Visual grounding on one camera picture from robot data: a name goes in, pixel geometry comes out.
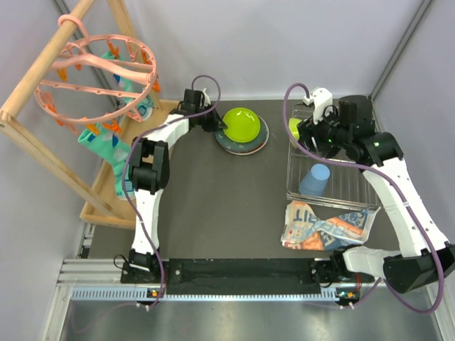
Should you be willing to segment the dark blue speckled plate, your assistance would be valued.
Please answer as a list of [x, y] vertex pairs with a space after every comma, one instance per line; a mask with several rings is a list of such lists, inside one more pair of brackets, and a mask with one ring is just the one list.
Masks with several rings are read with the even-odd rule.
[[267, 123], [262, 117], [259, 117], [259, 122], [260, 122], [259, 134], [256, 138], [249, 142], [246, 143], [235, 142], [229, 139], [225, 135], [224, 131], [215, 132], [214, 134], [215, 140], [225, 151], [231, 154], [235, 154], [238, 156], [248, 156], [253, 153], [256, 153], [260, 149], [262, 149], [269, 140], [269, 128], [267, 126]]

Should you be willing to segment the lime green plate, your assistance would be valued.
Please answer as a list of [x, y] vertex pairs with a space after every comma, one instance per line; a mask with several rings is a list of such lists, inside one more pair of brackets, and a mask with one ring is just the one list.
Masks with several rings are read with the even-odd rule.
[[244, 107], [230, 109], [224, 115], [223, 122], [227, 126], [223, 129], [225, 135], [230, 140], [242, 144], [257, 138], [261, 129], [257, 114]]

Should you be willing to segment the red teal floral plate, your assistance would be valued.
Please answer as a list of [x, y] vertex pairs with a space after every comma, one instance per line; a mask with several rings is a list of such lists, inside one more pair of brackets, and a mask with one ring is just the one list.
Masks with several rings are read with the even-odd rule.
[[263, 137], [258, 136], [252, 141], [246, 143], [234, 142], [227, 136], [224, 136], [218, 141], [218, 143], [228, 153], [237, 156], [248, 156], [261, 151], [267, 145], [268, 140], [269, 136], [267, 134]]

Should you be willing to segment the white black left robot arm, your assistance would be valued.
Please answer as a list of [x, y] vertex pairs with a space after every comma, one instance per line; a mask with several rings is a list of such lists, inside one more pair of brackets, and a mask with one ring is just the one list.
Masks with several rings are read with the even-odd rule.
[[136, 226], [124, 275], [151, 283], [161, 275], [158, 218], [164, 188], [170, 178], [171, 147], [192, 128], [200, 126], [206, 132], [223, 130], [226, 125], [214, 108], [206, 90], [187, 89], [183, 100], [172, 109], [165, 122], [136, 144], [129, 161], [128, 178], [134, 189]]

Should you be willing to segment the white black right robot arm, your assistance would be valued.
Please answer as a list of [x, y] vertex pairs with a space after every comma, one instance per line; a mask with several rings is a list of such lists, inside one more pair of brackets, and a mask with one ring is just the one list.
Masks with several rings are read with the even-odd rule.
[[396, 138], [376, 129], [371, 100], [350, 95], [335, 102], [329, 91], [318, 88], [302, 104], [310, 112], [297, 125], [297, 146], [317, 161], [357, 168], [380, 199], [399, 242], [395, 253], [364, 246], [337, 251], [333, 275], [340, 281], [357, 272], [380, 277], [396, 293], [431, 283], [442, 288], [454, 271], [454, 245], [424, 206]]

